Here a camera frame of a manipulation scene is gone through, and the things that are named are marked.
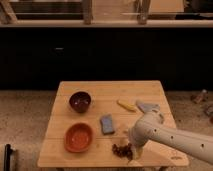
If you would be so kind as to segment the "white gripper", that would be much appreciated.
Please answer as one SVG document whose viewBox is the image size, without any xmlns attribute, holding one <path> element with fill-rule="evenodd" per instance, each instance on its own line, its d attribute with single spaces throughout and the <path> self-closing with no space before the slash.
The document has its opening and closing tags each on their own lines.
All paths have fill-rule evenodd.
<svg viewBox="0 0 213 171">
<path fill-rule="evenodd" d="M 148 142 L 148 139 L 144 136 L 138 135 L 133 129 L 128 130 L 128 139 L 129 142 L 133 145 L 133 159 L 140 159 L 143 153 L 142 147 Z"/>
</svg>

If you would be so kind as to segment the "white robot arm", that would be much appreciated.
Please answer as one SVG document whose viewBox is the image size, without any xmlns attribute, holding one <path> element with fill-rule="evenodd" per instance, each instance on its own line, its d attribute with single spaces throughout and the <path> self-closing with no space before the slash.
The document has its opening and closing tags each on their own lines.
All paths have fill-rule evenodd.
<svg viewBox="0 0 213 171">
<path fill-rule="evenodd" d="M 128 139 L 135 147 L 149 140 L 164 144 L 213 165 L 213 137 L 163 125 L 160 111 L 145 113 L 128 130 Z"/>
</svg>

